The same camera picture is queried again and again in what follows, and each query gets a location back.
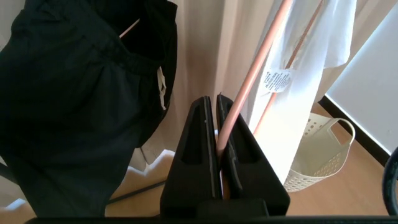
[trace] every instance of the garment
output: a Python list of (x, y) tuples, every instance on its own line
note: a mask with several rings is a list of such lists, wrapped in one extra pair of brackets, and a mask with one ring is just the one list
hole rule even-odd
[[(275, 1), (264, 28), (261, 41), (271, 24), (281, 1)], [(280, 37), (270, 49), (266, 63), (248, 97), (246, 120), (254, 131), (271, 94), (264, 94), (262, 78), (273, 69), (284, 69), (294, 48), (317, 8), (318, 1), (295, 1), (290, 9)], [(257, 141), (283, 183), (289, 173), (322, 78), (324, 68), (337, 67), (349, 57), (356, 9), (355, 0), (324, 1), (291, 66), (293, 78), (287, 88), (278, 93), (267, 112), (265, 127)]]
[(104, 215), (167, 111), (157, 71), (168, 106), (176, 10), (166, 0), (26, 1), (0, 53), (0, 156), (38, 217)]

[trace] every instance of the care tag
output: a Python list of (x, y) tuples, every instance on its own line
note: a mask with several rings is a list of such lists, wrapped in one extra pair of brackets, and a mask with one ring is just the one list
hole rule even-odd
[(283, 92), (293, 79), (291, 69), (270, 69), (261, 77), (261, 89), (263, 93)]

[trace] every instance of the floor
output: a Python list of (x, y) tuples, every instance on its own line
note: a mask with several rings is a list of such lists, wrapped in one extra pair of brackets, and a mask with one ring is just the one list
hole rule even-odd
[[(318, 104), (312, 112), (330, 117)], [(339, 124), (332, 131), (339, 141), (350, 137)], [(383, 166), (355, 141), (339, 173), (290, 194), (288, 215), (387, 215), (381, 195), (382, 173)]]

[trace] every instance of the laundry basket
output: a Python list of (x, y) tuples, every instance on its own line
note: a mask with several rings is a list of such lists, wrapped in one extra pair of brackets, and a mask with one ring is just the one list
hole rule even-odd
[[(338, 121), (346, 122), (351, 128), (352, 138), (344, 144), (340, 144), (331, 131), (331, 127)], [(354, 137), (355, 129), (347, 120), (330, 119), (311, 113), (285, 181), (285, 189), (296, 192), (335, 175), (346, 162)]]

